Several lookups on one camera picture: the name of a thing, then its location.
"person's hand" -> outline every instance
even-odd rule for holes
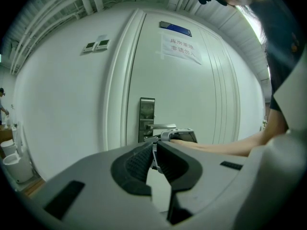
[[[170,141],[178,145],[187,147],[187,148],[193,148],[193,149],[199,149],[199,150],[204,150],[207,147],[206,145],[191,142],[191,141],[184,141],[184,140],[170,140]]]

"thermostat screen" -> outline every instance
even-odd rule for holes
[[[94,44],[95,44],[95,43],[90,43],[90,44],[88,44],[88,45],[86,46],[86,48],[91,48],[91,47],[93,47]]]
[[[108,43],[109,40],[104,40],[104,41],[100,41],[100,44],[98,46],[101,46],[101,45],[106,45]]]

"person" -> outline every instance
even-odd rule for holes
[[[261,23],[266,38],[266,56],[271,74],[272,97],[266,128],[244,140],[230,144],[206,145],[181,140],[174,143],[207,152],[248,156],[257,146],[288,129],[286,120],[273,97],[275,91],[297,64],[305,47],[305,37],[288,8],[281,0],[217,0],[222,5],[243,6]]]
[[[0,88],[0,97],[4,96],[5,93],[4,93],[4,89],[3,88]],[[9,112],[8,110],[5,110],[1,104],[1,99],[0,99],[0,109],[6,114],[8,115]],[[1,114],[0,114],[0,125],[2,125],[2,117],[1,117]]]

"white wall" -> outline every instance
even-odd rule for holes
[[[14,94],[17,119],[24,125],[35,166],[45,180],[102,150],[99,143],[101,96],[108,66],[122,30],[138,6],[118,5],[59,28],[36,49],[18,74]],[[112,40],[107,51],[81,55],[87,43],[104,34]],[[248,68],[234,49],[230,50],[230,55],[243,69]],[[246,72],[252,78],[252,72]],[[258,90],[261,92],[259,83],[254,84],[258,84],[259,89],[250,88],[251,94],[245,95],[248,98],[253,98],[254,92],[259,94]],[[249,112],[252,116],[255,112],[251,107],[257,107],[243,105],[244,94],[240,94],[240,99],[241,113]],[[246,118],[250,117],[241,114],[240,138],[248,132],[256,132],[254,124],[249,131],[244,131],[243,124],[251,124]]]
[[[265,115],[261,85],[244,59],[228,44],[226,48],[236,72],[240,95],[240,129],[238,140],[260,131]]]
[[[10,74],[10,70],[0,66],[0,88],[4,89],[5,96],[1,97],[1,104],[9,111],[10,116],[13,115],[11,105],[13,104],[13,95],[15,88],[16,76]],[[1,111],[2,121],[4,121],[5,113]]]

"wall thermostat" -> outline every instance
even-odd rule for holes
[[[84,53],[89,53],[89,52],[92,52],[93,51],[93,46],[94,46],[95,43],[89,43],[87,44],[84,49],[83,49],[83,52]]]
[[[102,40],[97,44],[95,50],[106,50],[107,47],[109,46],[109,43],[110,40]]]

